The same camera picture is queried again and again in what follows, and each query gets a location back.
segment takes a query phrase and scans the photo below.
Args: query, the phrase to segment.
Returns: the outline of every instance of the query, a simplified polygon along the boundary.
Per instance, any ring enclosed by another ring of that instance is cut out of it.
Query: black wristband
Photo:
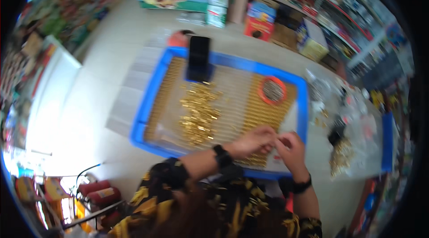
[[[308,174],[308,181],[303,183],[292,182],[293,194],[305,192],[311,186],[311,175]]]
[[[216,145],[213,147],[214,152],[216,153],[216,156],[214,157],[217,162],[217,166],[219,167],[219,170],[229,166],[233,163],[232,157],[229,155],[229,152],[223,149],[221,145]]]

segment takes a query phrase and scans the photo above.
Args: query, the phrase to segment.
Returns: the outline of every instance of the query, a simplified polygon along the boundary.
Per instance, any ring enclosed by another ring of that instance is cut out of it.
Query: blue tray
[[[151,152],[153,154],[162,157],[180,157],[183,154],[179,152],[167,150],[163,147],[150,144],[143,139],[143,133],[146,128],[146,124],[151,114],[152,105],[158,93],[158,89],[164,79],[164,75],[168,70],[168,66],[173,57],[187,58],[187,49],[182,47],[168,47],[161,60],[158,63],[155,71],[153,72],[152,78],[147,85],[146,95],[144,96],[139,109],[137,110],[134,122],[132,124],[130,132],[130,142],[143,150]],[[248,59],[239,58],[232,55],[212,52],[209,58],[210,63],[217,65],[224,65],[235,69],[242,69],[249,72],[258,73],[261,75],[272,75],[279,78],[282,81],[294,84],[297,87],[297,102],[298,102],[298,115],[297,115],[297,134],[301,137],[304,144],[307,142],[307,84],[305,80],[294,74],[285,72],[281,69],[267,66],[265,64],[257,63]],[[281,176],[290,176],[290,173],[282,172],[271,172],[254,169],[245,169],[245,176],[265,178],[265,179],[277,179]]]

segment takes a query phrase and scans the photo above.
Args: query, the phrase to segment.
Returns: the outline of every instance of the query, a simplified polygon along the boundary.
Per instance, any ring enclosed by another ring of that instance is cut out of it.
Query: red fire extinguisher
[[[116,187],[90,192],[86,196],[89,201],[97,206],[106,206],[121,200],[121,192]]]
[[[93,182],[88,184],[80,184],[78,191],[84,196],[87,197],[90,192],[110,188],[110,183],[108,180],[102,180],[100,182]]]

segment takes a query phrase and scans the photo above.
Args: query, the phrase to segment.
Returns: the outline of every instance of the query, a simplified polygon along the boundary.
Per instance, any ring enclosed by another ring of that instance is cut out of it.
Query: smartphone
[[[186,80],[195,82],[210,81],[213,65],[208,62],[209,51],[210,38],[196,35],[190,37]]]

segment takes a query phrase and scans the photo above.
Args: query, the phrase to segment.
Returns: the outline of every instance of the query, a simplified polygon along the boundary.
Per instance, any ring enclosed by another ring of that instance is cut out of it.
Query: tiled floor
[[[123,0],[100,23],[77,57],[83,68],[64,107],[60,123],[63,144],[53,152],[54,164],[47,170],[48,175],[76,175],[104,162],[92,170],[94,175],[109,179],[125,199],[130,199],[142,174],[162,160],[133,147],[126,137],[105,128],[105,123],[129,66],[151,36],[164,34],[164,28],[192,29],[212,37],[213,50],[252,58],[298,75],[303,75],[307,64],[313,64],[287,49],[243,36],[242,25],[230,25],[225,30],[181,24],[175,20],[179,14],[175,10],[143,10],[136,0]],[[314,151],[317,146],[308,143]],[[329,170],[314,177],[324,236],[333,237],[350,223],[364,181],[332,182]]]

